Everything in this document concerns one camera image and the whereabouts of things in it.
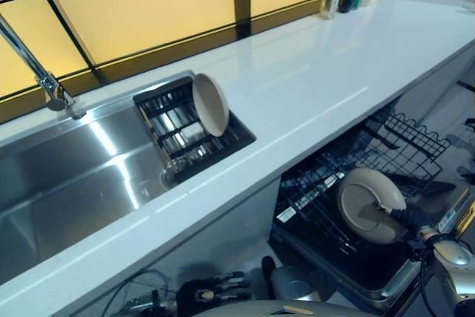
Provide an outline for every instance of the sink basin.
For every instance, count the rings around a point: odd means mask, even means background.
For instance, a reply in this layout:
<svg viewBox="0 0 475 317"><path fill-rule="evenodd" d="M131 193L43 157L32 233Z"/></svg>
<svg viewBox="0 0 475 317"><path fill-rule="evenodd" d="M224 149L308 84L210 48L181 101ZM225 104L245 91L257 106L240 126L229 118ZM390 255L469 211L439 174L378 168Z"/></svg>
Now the sink basin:
<svg viewBox="0 0 475 317"><path fill-rule="evenodd" d="M0 284L167 190L131 99L0 148Z"/></svg>

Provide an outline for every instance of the dishwasher rack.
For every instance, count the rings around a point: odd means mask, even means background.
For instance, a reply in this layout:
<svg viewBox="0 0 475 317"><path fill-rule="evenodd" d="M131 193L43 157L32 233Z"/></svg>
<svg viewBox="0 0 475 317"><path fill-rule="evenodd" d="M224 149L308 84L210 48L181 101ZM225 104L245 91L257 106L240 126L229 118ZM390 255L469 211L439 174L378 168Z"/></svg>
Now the dishwasher rack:
<svg viewBox="0 0 475 317"><path fill-rule="evenodd" d="M194 106L192 77L141 93L134 103L167 160L163 181L173 186L255 141L255 136L229 112L223 135L203 127Z"/></svg>
<svg viewBox="0 0 475 317"><path fill-rule="evenodd" d="M355 254L366 244L341 219L335 199L338 182L350 170L366 167L386 174L405 197L414 197L440 173L436 159L449 145L391 106L384 107L282 175L275 221L285 226L297 215L308 224L306 229L313 227L338 242L345 255Z"/></svg>

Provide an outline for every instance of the white cabinet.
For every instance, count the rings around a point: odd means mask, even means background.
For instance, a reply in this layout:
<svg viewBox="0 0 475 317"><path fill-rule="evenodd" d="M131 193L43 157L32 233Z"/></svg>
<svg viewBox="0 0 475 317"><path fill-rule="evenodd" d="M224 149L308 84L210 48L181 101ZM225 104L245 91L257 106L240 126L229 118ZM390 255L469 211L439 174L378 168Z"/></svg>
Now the white cabinet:
<svg viewBox="0 0 475 317"><path fill-rule="evenodd" d="M157 257L148 268L166 274L170 289L177 290L194 278L209 278L221 272L258 268L266 254L280 179L256 191L244 202L225 212L175 249ZM108 313L119 310L124 301L150 292L162 281L156 275L137 278L117 295ZM73 316L100 316L115 289L101 296Z"/></svg>
<svg viewBox="0 0 475 317"><path fill-rule="evenodd" d="M474 46L433 68L415 87L399 100L396 110L407 117L421 122L444 96L450 86L458 81L474 61Z"/></svg>

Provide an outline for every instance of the open dishwasher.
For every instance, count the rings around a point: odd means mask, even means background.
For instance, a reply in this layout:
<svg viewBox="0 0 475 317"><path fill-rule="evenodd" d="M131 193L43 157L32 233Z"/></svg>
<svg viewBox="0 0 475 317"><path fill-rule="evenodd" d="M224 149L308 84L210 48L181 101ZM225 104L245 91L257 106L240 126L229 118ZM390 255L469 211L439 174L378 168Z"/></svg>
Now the open dishwasher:
<svg viewBox="0 0 475 317"><path fill-rule="evenodd" d="M340 181L358 167L384 173L440 232L452 231L473 200L466 185L436 181L442 171L437 159L450 143L397 114L395 104L285 172L272 227L272 240L330 277L358 308L390 315L417 280L420 246L408 235L389 245L357 236L338 210Z"/></svg>

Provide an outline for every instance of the faucet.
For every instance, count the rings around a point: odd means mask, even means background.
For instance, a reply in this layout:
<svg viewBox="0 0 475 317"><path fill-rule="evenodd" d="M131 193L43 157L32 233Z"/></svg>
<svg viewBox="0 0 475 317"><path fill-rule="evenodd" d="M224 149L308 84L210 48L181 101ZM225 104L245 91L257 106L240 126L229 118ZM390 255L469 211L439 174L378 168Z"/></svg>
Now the faucet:
<svg viewBox="0 0 475 317"><path fill-rule="evenodd" d="M75 120L85 116L85 111L78 111L77 113L74 111L74 98L66 91L51 72L45 70L41 63L39 63L38 59L36 59L31 51L28 50L27 46L1 14L0 32L12 49L15 50L15 52L23 59L24 63L26 63L35 73L35 80L45 91L46 106L49 109L52 111L66 110L68 115Z"/></svg>

